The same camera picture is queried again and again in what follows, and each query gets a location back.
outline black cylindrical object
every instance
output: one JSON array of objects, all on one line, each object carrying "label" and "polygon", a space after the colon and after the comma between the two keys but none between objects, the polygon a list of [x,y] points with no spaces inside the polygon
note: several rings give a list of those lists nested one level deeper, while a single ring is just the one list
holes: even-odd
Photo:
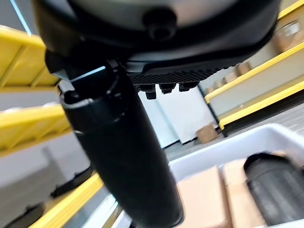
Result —
[{"label": "black cylindrical object", "polygon": [[166,156],[127,76],[98,98],[69,91],[61,103],[93,166],[136,224],[169,228],[183,220]]}]

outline warehouse floor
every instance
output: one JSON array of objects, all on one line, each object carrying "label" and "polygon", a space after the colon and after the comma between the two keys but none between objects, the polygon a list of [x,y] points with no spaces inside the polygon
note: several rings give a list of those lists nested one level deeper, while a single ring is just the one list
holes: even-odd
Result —
[{"label": "warehouse floor", "polygon": [[[278,115],[270,117],[269,119],[266,119],[257,124],[254,124],[250,127],[247,127],[241,131],[233,133],[229,137],[235,136],[242,132],[248,131],[252,128],[255,128],[255,127],[258,127],[258,126],[261,126],[264,124],[269,124],[269,123],[281,124],[282,126],[289,128],[290,130],[298,133],[299,135],[304,136],[304,104],[293,107]],[[222,140],[225,140],[225,138],[222,135],[220,135],[219,138],[217,138],[207,144],[200,144],[197,140],[189,142],[185,145],[182,145],[180,142],[177,142],[177,143],[169,146],[168,148],[166,148],[165,152],[168,157],[168,160],[172,161],[172,160],[180,158],[184,155],[190,154],[192,152],[195,152],[195,151],[205,148],[207,146],[218,143]]]}]

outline yellow shelf railing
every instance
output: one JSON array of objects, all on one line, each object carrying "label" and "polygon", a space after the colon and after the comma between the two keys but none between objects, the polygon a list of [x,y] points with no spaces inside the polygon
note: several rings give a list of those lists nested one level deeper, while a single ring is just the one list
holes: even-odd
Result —
[{"label": "yellow shelf railing", "polygon": [[304,0],[298,0],[297,2],[295,2],[294,4],[292,4],[291,6],[287,7],[284,10],[282,10],[279,13],[278,20],[281,20],[281,19],[287,17],[289,14],[295,12],[296,10],[298,10],[299,8],[301,8],[303,5],[304,5]]},{"label": "yellow shelf railing", "polygon": [[39,36],[0,26],[0,93],[55,91],[59,79],[44,63]]},{"label": "yellow shelf railing", "polygon": [[0,112],[0,157],[70,131],[59,104]]},{"label": "yellow shelf railing", "polygon": [[99,175],[94,174],[77,189],[63,197],[63,199],[47,203],[44,215],[29,228],[63,227],[103,185]]},{"label": "yellow shelf railing", "polygon": [[219,116],[219,126],[224,129],[226,124],[252,114],[262,108],[274,104],[304,89],[304,75],[297,77],[257,98],[246,102]]},{"label": "yellow shelf railing", "polygon": [[[301,7],[304,6],[304,0],[299,0],[298,2],[294,3],[293,5],[291,5],[290,7],[288,7],[287,9],[283,10],[280,12],[278,19],[281,20],[285,17],[287,17],[288,15],[290,15],[291,13],[295,12],[296,10],[300,9]],[[205,100],[207,103],[210,102],[210,100],[214,97],[216,97],[217,95],[223,93],[224,91],[236,86],[237,84],[257,75],[258,73],[260,73],[261,71],[271,67],[274,64],[277,64],[278,62],[284,60],[285,58],[293,55],[294,53],[302,50],[304,48],[304,44],[300,44],[276,57],[274,57],[273,59],[263,63],[262,65],[259,65],[258,67],[250,70],[249,72],[247,72],[244,75],[241,75],[240,77],[238,77],[237,79],[235,79],[234,81],[227,83],[225,85],[223,85],[221,88],[218,88],[216,90],[214,90],[213,92],[207,94],[205,96]]]},{"label": "yellow shelf railing", "polygon": [[210,94],[207,94],[205,96],[206,102],[209,103],[211,98],[223,93],[224,91],[234,87],[235,85],[251,78],[252,76],[257,75],[258,73],[262,72],[263,70],[281,62],[282,60],[286,59],[287,57],[293,55],[294,53],[302,50],[304,48],[304,43],[301,43],[295,47],[293,47],[292,49],[289,49],[286,52],[283,52],[282,54],[272,58],[271,60],[263,63],[262,65],[259,65],[258,67],[250,70],[249,72],[247,72],[246,74],[236,78],[235,80],[233,80],[230,83],[227,83],[225,85],[223,85],[221,88],[214,90],[213,92],[211,92]]}]

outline shelving rack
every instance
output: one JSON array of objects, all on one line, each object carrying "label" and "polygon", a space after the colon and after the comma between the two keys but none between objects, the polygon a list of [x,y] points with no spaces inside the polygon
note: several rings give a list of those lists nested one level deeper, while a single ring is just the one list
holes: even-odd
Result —
[{"label": "shelving rack", "polygon": [[102,187],[98,174],[61,199],[50,201],[44,215],[29,228],[63,227]]},{"label": "shelving rack", "polygon": [[[288,8],[284,9],[280,12],[278,16],[278,20],[283,20],[287,18],[289,15],[293,14],[294,12],[301,10],[302,7],[304,7],[304,0],[299,0],[298,2],[292,4]],[[259,110],[262,110],[263,108],[272,105],[276,102],[279,102],[288,96],[294,95],[301,90],[304,89],[304,77],[300,76],[296,79],[291,80],[288,83],[285,83],[278,88],[275,88],[267,93],[264,93],[255,99],[252,99],[244,104],[242,104],[239,107],[233,108],[232,110],[229,110],[221,115],[216,115],[212,105],[211,105],[211,99],[218,96],[219,94],[233,88],[234,86],[244,82],[245,80],[248,80],[259,73],[269,69],[270,67],[275,66],[276,64],[279,64],[281,61],[285,60],[288,57],[291,57],[292,55],[296,54],[297,52],[304,49],[304,43],[297,45],[296,47],[285,51],[284,53],[272,58],[271,60],[255,67],[254,69],[250,70],[244,75],[239,76],[234,81],[227,83],[223,85],[221,88],[218,88],[214,90],[213,92],[204,95],[205,101],[208,104],[209,109],[211,110],[214,118],[219,124],[220,129],[222,130],[224,136],[227,136],[227,131],[225,129],[225,125],[230,124],[236,120],[239,120],[247,115],[253,114],[254,112],[257,112]]]},{"label": "shelving rack", "polygon": [[62,107],[22,108],[0,112],[0,157],[69,133]]},{"label": "shelving rack", "polygon": [[0,50],[0,93],[55,91],[60,80],[45,66],[39,36],[0,26]]}]

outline brown cardboard box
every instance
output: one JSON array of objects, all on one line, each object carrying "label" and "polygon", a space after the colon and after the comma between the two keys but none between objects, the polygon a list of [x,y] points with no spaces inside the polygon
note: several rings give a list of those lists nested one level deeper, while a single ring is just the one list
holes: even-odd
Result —
[{"label": "brown cardboard box", "polygon": [[278,29],[274,38],[279,52],[285,52],[304,42],[304,31],[298,21],[293,21]]},{"label": "brown cardboard box", "polygon": [[225,82],[224,82],[223,79],[221,79],[221,80],[216,80],[216,81],[215,81],[215,88],[216,88],[216,89],[219,89],[219,88],[221,88],[224,84],[225,84]]},{"label": "brown cardboard box", "polygon": [[212,93],[214,91],[214,87],[210,86],[206,89],[206,94]]},{"label": "brown cardboard box", "polygon": [[230,228],[224,185],[217,167],[178,183],[185,220],[178,228]]},{"label": "brown cardboard box", "polygon": [[208,143],[219,136],[211,123],[199,129],[196,132],[196,135],[201,144]]},{"label": "brown cardboard box", "polygon": [[226,83],[229,83],[229,82],[232,82],[233,80],[236,80],[237,77],[238,77],[238,76],[237,76],[236,72],[233,71],[231,74],[226,75],[226,76],[224,77],[224,80],[225,80]]},{"label": "brown cardboard box", "polygon": [[225,164],[224,176],[233,228],[254,228],[265,221],[246,184],[245,159]]},{"label": "brown cardboard box", "polygon": [[246,74],[250,70],[251,70],[251,65],[249,64],[249,62],[240,63],[236,66],[236,71],[239,76]]}]

